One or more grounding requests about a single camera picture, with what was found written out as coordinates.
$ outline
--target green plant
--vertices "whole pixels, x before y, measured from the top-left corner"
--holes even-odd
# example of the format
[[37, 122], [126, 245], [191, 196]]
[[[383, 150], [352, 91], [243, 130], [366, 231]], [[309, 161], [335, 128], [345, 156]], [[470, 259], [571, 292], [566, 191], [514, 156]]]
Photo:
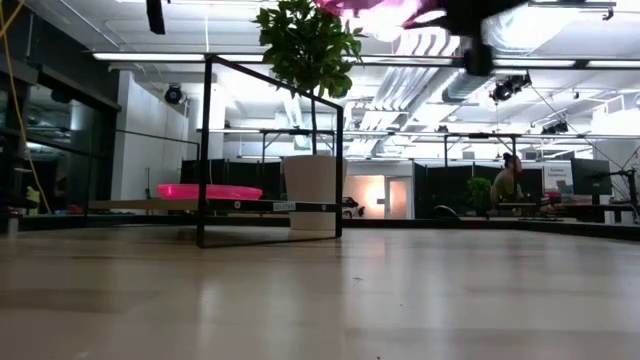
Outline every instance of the green plant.
[[491, 182], [485, 178], [473, 177], [467, 182], [467, 189], [471, 194], [471, 203], [476, 210], [487, 210], [489, 208]]
[[[361, 44], [353, 32], [343, 28], [340, 18], [315, 6], [311, 0], [281, 0], [275, 9], [260, 9], [254, 23], [260, 25], [263, 62], [273, 65], [276, 79], [322, 97], [325, 91], [338, 98], [351, 89], [347, 75], [354, 62], [361, 61]], [[311, 100], [312, 150], [317, 153], [315, 101]]]

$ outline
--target green leaves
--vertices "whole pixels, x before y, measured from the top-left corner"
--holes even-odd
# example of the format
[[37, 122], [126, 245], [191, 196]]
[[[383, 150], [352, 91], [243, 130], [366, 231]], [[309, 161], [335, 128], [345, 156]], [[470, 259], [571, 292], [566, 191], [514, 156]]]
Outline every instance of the green leaves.
[[273, 65], [276, 78], [307, 92], [319, 87], [319, 95], [342, 97], [351, 88], [347, 75], [358, 61], [362, 45], [339, 18], [319, 9], [311, 0], [281, 0], [277, 9], [260, 9], [254, 23], [260, 26], [260, 45], [268, 46], [263, 61]]

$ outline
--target speaker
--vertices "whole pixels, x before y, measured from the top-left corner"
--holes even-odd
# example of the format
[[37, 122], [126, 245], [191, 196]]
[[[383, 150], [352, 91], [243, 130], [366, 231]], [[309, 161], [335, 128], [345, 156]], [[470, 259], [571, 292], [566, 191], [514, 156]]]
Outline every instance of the speaker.
[[162, 16], [162, 0], [147, 0], [147, 18], [149, 30], [156, 35], [166, 34], [164, 17]]

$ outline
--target yellow cable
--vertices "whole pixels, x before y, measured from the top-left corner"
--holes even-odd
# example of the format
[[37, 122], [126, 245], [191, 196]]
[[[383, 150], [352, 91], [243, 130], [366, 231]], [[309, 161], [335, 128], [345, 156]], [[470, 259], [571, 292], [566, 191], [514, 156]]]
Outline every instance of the yellow cable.
[[36, 167], [33, 165], [33, 159], [31, 158], [31, 150], [29, 149], [29, 146], [27, 146], [27, 134], [24, 129], [22, 112], [20, 111], [20, 102], [18, 101], [18, 93], [16, 92], [16, 83], [13, 79], [13, 67], [11, 66], [11, 56], [9, 55], [9, 40], [7, 39], [7, 36], [4, 36], [7, 29], [11, 25], [11, 21], [15, 19], [16, 15], [18, 14], [18, 11], [20, 11], [20, 9], [22, 8], [22, 5], [24, 5], [24, 0], [20, 2], [18, 7], [16, 8], [16, 11], [13, 12], [13, 15], [11, 15], [11, 17], [9, 18], [9, 21], [5, 25], [4, 11], [2, 9], [2, 3], [0, 2], [0, 24], [2, 24], [2, 31], [0, 31], [0, 37], [2, 37], [4, 40], [4, 52], [5, 52], [5, 55], [7, 56], [7, 67], [9, 68], [9, 82], [11, 83], [11, 91], [13, 92], [13, 104], [15, 105], [16, 114], [18, 115], [18, 122], [20, 123], [20, 135], [22, 135], [22, 141], [24, 142], [25, 150], [27, 153], [27, 159], [29, 160], [29, 165], [31, 166], [31, 172], [33, 173], [33, 178], [36, 180], [38, 191], [40, 191], [40, 194], [42, 195], [42, 200], [44, 201], [44, 206], [47, 208], [47, 213], [51, 214], [51, 208], [49, 207], [49, 203], [47, 202], [47, 196], [42, 190], [42, 186], [40, 185], [40, 181], [38, 180], [38, 173], [36, 172]]

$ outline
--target computer monitor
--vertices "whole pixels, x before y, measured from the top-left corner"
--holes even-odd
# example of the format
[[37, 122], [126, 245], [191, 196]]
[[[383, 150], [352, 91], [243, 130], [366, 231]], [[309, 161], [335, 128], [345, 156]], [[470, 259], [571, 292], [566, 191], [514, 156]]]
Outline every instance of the computer monitor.
[[571, 159], [575, 195], [611, 195], [611, 177], [606, 160]]

